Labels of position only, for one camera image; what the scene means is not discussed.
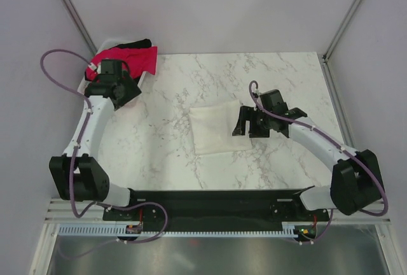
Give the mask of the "white t-shirt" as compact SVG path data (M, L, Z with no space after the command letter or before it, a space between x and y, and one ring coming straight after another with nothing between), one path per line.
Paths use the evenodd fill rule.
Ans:
M240 102L235 99L212 106L191 108L190 125L197 155L250 150L248 136L233 136L238 122Z

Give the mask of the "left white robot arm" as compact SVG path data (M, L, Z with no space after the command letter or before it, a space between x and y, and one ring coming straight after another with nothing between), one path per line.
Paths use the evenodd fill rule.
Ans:
M74 135L62 155L50 159L49 169L61 199L117 206L124 219L132 220L139 214L139 203L130 198L128 188L110 180L98 157L108 120L141 90L125 61L104 59L99 67L81 94L83 111Z

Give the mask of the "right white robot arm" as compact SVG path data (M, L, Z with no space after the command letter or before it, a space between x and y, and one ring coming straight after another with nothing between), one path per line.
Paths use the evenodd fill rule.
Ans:
M344 215L366 213L370 204L383 199L380 167L372 151L360 152L337 142L303 110L290 109L279 90L251 96L255 105L239 108L232 136L269 138L271 131L281 133L305 147L331 171L328 186L308 187L296 193L298 200L291 204L295 218L306 220L317 209L337 209Z

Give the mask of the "white plastic basket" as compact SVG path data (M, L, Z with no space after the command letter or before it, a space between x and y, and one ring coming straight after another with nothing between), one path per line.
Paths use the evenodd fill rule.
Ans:
M99 49L99 51L98 51L97 53L100 53L100 52L103 51L103 50L107 50L107 49L110 49L110 48L112 48L112 47L115 47L116 45L121 44L121 43L129 43L129 41L119 41L119 40L109 39L109 40L105 41L105 42L102 44L101 48ZM100 65L98 66L97 71L100 73ZM147 73L147 72L143 72L140 77L134 79L134 80L137 82L138 87L139 87L139 85L141 84L142 77L143 77L146 73Z

